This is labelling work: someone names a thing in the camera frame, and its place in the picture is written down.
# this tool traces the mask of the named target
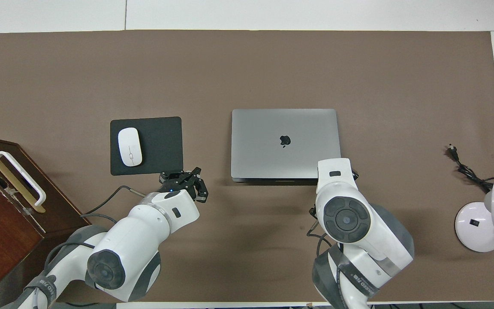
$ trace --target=mouse pad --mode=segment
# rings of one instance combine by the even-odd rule
[[[126,127],[139,132],[142,162],[133,167],[121,160],[117,135]],[[116,119],[110,122],[112,175],[154,174],[182,170],[182,119],[180,117]]]

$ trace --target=brown table surface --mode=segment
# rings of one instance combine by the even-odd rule
[[[464,248],[453,227],[484,194],[444,155],[452,142],[494,176],[489,33],[0,34],[0,139],[18,142],[82,211],[121,184],[158,188],[157,174],[110,175],[112,119],[182,118],[184,166],[202,168],[210,196],[196,223],[161,244],[162,271],[142,301],[322,300],[310,275],[317,239],[305,236],[315,186],[233,182],[235,108],[337,110],[360,191],[416,247],[372,300],[494,300],[494,251]],[[101,212],[121,218],[138,200],[122,192]],[[114,301],[78,284],[61,299]]]

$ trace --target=brown wooden box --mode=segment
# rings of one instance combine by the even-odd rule
[[[10,153],[43,188],[47,198],[35,211],[0,171],[0,307],[12,302],[22,288],[43,270],[49,251],[64,242],[86,219],[16,143],[0,140],[0,151]],[[0,161],[33,196],[37,192],[4,157]]]

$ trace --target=computer mouse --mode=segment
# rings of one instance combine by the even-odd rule
[[[119,131],[117,144],[123,164],[133,167],[142,163],[141,141],[137,129],[126,127]]]

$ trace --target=silver laptop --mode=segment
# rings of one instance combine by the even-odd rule
[[[334,109],[234,109],[232,179],[317,179],[319,160],[340,158]]]

